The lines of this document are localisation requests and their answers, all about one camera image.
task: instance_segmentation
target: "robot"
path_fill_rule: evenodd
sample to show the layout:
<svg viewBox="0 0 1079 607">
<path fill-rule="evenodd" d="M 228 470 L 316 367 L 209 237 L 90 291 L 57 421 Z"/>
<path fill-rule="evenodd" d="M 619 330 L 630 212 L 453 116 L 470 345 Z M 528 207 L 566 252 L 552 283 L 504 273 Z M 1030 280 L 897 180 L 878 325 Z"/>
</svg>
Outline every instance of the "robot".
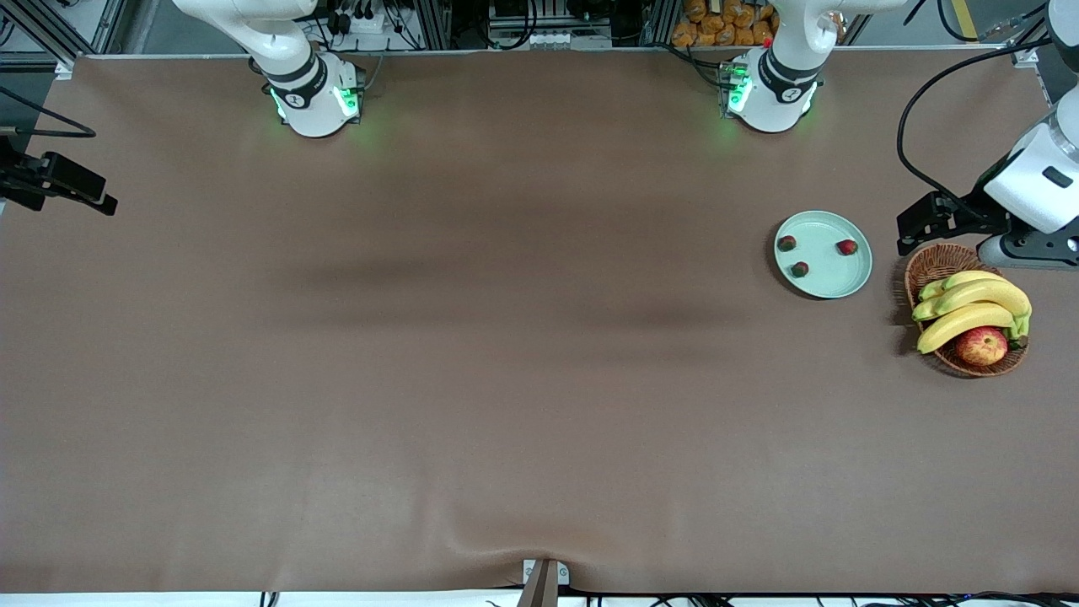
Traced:
<svg viewBox="0 0 1079 607">
<path fill-rule="evenodd" d="M 832 11 L 879 13 L 905 0 L 771 0 L 779 30 L 767 49 L 753 49 L 732 63 L 745 66 L 737 87 L 725 94 L 726 113 L 765 133 L 787 130 L 809 111 L 817 74 L 835 47 Z"/>
<path fill-rule="evenodd" d="M 364 72 L 316 53 L 292 19 L 317 0 L 174 0 L 183 13 L 221 30 L 250 53 L 270 81 L 277 113 L 305 137 L 325 137 L 359 120 Z"/>
<path fill-rule="evenodd" d="M 1046 22 L 1064 63 L 1079 72 L 1079 2 L 1050 0 Z M 932 191 L 897 217 L 900 254 L 966 233 L 986 263 L 1079 268 L 1079 86 L 1030 127 L 965 196 Z M 942 185 L 934 184 L 944 190 Z"/>
</svg>

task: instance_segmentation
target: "plate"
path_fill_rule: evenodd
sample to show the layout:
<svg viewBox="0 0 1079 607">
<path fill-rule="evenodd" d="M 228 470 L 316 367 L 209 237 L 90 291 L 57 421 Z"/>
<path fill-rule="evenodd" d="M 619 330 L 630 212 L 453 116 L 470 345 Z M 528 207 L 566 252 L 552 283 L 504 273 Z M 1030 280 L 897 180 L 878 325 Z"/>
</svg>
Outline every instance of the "plate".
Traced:
<svg viewBox="0 0 1079 607">
<path fill-rule="evenodd" d="M 794 250 L 779 250 L 779 238 L 794 236 Z M 839 254 L 835 243 L 850 238 L 858 244 L 853 254 Z M 828 210 L 803 210 L 783 221 L 776 232 L 771 249 L 779 271 L 797 288 L 823 299 L 846 296 L 870 279 L 873 252 L 865 234 L 845 217 Z M 798 261 L 809 264 L 809 273 L 794 277 L 791 266 Z"/>
</svg>

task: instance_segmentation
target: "fruit basket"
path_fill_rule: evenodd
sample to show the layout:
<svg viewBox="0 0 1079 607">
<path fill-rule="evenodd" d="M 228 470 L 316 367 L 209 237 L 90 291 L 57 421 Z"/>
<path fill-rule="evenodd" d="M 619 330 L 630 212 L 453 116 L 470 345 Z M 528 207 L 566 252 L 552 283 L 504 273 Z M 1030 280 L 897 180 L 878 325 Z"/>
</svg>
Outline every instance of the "fruit basket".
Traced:
<svg viewBox="0 0 1079 607">
<path fill-rule="evenodd" d="M 906 263 L 906 272 L 903 275 L 906 300 L 911 305 L 911 309 L 913 311 L 917 306 L 918 292 L 921 290 L 921 287 L 935 279 L 946 278 L 964 270 L 985 270 L 997 275 L 1003 275 L 1000 270 L 982 263 L 978 258 L 978 251 L 969 246 L 942 243 L 927 246 L 915 252 Z M 916 325 L 918 326 L 918 331 L 921 332 L 926 330 L 929 323 Z M 955 348 L 951 344 L 933 354 L 942 363 L 960 374 L 972 377 L 996 377 L 1017 368 L 1023 362 L 1023 359 L 1026 358 L 1026 353 L 1029 349 L 1029 344 L 1026 344 L 1023 348 L 1009 349 L 1008 354 L 999 362 L 984 368 L 964 362 L 956 355 Z"/>
</svg>

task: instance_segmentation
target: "banana bunch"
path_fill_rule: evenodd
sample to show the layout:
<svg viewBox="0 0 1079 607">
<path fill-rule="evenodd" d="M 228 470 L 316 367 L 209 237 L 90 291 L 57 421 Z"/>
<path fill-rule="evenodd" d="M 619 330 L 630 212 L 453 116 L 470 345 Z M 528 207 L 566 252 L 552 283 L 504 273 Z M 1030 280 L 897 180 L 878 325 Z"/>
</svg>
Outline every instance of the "banana bunch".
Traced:
<svg viewBox="0 0 1079 607">
<path fill-rule="evenodd" d="M 980 327 L 1001 328 L 1010 341 L 1030 332 L 1030 300 L 1017 286 L 992 272 L 957 272 L 927 284 L 918 299 L 921 302 L 914 308 L 914 320 L 935 319 L 918 340 L 923 355 Z"/>
</svg>

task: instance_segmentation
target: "red apple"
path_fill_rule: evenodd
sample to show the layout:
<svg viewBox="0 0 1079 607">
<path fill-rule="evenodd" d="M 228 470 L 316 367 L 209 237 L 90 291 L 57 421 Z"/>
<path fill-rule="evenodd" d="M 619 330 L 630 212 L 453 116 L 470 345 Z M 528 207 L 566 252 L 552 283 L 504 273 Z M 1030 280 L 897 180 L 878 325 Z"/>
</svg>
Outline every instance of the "red apple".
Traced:
<svg viewBox="0 0 1079 607">
<path fill-rule="evenodd" d="M 956 339 L 955 353 L 967 364 L 985 368 L 1005 358 L 1008 340 L 996 328 L 980 327 Z"/>
</svg>

